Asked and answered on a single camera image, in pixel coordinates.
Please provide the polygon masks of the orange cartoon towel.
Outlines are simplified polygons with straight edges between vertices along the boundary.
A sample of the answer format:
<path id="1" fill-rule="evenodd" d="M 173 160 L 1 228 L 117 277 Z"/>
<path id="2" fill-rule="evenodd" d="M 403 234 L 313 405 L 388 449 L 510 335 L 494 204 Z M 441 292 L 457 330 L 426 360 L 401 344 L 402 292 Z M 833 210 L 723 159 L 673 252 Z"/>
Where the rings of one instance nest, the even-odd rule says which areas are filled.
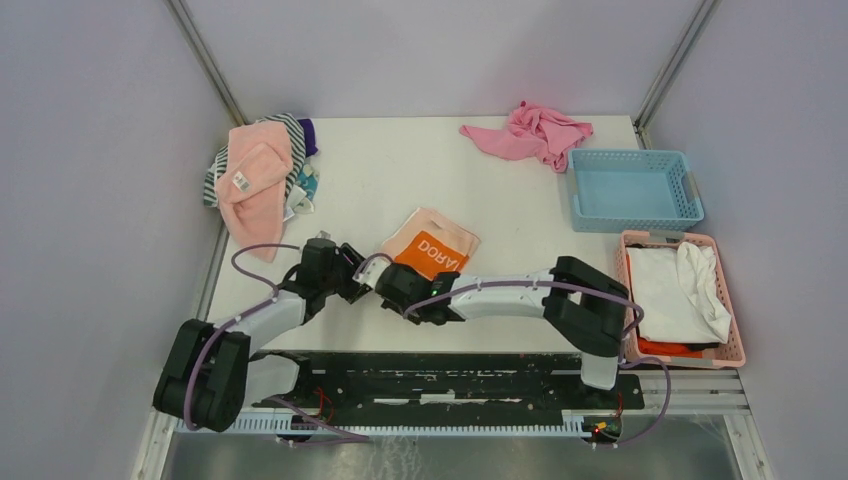
<path id="1" fill-rule="evenodd" d="M 461 272 L 480 244 L 477 235 L 438 211 L 418 208 L 380 252 L 432 280 L 440 273 Z"/>

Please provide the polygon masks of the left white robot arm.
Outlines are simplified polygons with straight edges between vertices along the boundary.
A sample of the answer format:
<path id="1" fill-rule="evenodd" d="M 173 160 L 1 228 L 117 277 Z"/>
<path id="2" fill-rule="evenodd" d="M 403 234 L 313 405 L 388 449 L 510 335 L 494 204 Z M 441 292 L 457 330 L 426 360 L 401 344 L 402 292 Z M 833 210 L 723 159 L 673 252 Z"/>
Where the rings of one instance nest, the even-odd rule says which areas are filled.
<path id="1" fill-rule="evenodd" d="M 241 267 L 239 273 L 269 287 L 258 304 L 220 325 L 189 319 L 178 329 L 154 390 L 152 406 L 192 431 L 223 432 L 246 400 L 250 360 L 278 336 L 312 320 L 331 296 L 356 302 L 369 288 L 355 281 L 364 257 L 350 244 L 312 238 L 280 281 Z"/>

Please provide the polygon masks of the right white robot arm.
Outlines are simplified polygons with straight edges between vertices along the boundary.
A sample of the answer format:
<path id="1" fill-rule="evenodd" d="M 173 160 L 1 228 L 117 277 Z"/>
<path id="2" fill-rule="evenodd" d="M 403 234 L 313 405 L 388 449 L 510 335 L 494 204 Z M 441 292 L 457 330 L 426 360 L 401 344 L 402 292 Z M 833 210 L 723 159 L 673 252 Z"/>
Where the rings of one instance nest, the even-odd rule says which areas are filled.
<path id="1" fill-rule="evenodd" d="M 444 272 L 432 279 L 408 265 L 374 258 L 359 267 L 354 279 L 381 297 L 384 308 L 415 324 L 494 317 L 546 321 L 579 351 L 577 392 L 591 408 L 602 408 L 617 396 L 625 318 L 642 313 L 626 287 L 572 256 L 523 275 Z"/>

